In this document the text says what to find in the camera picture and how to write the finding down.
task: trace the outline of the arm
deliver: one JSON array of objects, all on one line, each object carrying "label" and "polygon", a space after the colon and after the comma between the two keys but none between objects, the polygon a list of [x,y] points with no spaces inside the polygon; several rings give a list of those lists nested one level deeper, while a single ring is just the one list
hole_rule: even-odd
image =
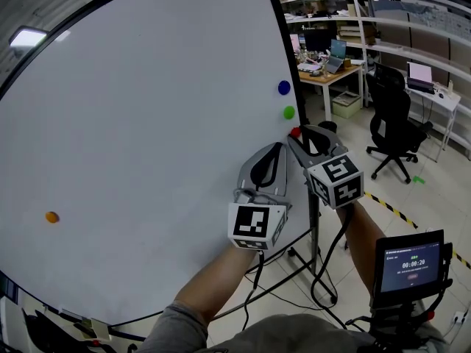
[{"label": "arm", "polygon": [[206,348],[209,322],[236,291],[255,255],[229,245],[180,290],[138,352],[193,353]]},{"label": "arm", "polygon": [[230,244],[180,290],[175,301],[192,309],[209,324],[236,291],[256,253]]},{"label": "arm", "polygon": [[[337,214],[340,221],[344,223],[345,211],[338,209]],[[352,221],[345,235],[347,236],[353,263],[360,274],[361,280],[371,294],[375,277],[376,241],[385,237],[385,235],[358,202],[353,205]]]}]

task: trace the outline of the green magnet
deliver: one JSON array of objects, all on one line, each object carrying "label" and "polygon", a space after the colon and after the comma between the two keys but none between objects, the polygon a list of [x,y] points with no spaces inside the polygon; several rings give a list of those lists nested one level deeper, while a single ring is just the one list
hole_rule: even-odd
[{"label": "green magnet", "polygon": [[294,118],[294,114],[296,113],[296,110],[292,106],[286,106],[284,111],[283,111],[283,116],[285,119],[292,119]]}]

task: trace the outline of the timer display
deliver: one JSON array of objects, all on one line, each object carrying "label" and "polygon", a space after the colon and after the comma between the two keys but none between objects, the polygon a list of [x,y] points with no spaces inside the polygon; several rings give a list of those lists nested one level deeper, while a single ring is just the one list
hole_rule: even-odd
[{"label": "timer display", "polygon": [[439,243],[385,251],[381,292],[408,289],[436,281],[439,258]]}]

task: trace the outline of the orange magnet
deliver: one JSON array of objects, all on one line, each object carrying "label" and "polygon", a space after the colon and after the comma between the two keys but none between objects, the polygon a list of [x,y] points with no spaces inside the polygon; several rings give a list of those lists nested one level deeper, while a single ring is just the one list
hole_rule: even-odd
[{"label": "orange magnet", "polygon": [[46,213],[46,220],[49,221],[51,224],[55,224],[59,222],[59,215],[56,212],[47,212]]}]

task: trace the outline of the caution tape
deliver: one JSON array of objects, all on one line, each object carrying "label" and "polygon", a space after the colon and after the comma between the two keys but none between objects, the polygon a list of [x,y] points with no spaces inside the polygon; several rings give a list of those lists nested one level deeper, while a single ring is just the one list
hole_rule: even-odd
[{"label": "caution tape", "polygon": [[[379,199],[378,197],[376,197],[375,195],[372,195],[369,192],[365,192],[365,195],[368,196],[370,199],[375,200],[375,202],[380,203],[381,205],[383,205],[383,207],[386,207],[389,210],[391,210],[391,212],[393,212],[397,217],[400,217],[402,220],[407,222],[413,228],[415,228],[415,229],[419,228],[417,226],[417,224],[415,224],[412,220],[409,220],[403,213],[401,213],[399,210],[393,208],[391,205],[389,205],[385,201]],[[463,259],[463,257],[461,255],[459,255],[458,252],[456,252],[455,250],[453,250],[453,256],[456,259],[458,259],[460,262],[462,262],[466,267],[468,267],[468,269],[471,269],[471,264],[469,264],[465,259]]]}]

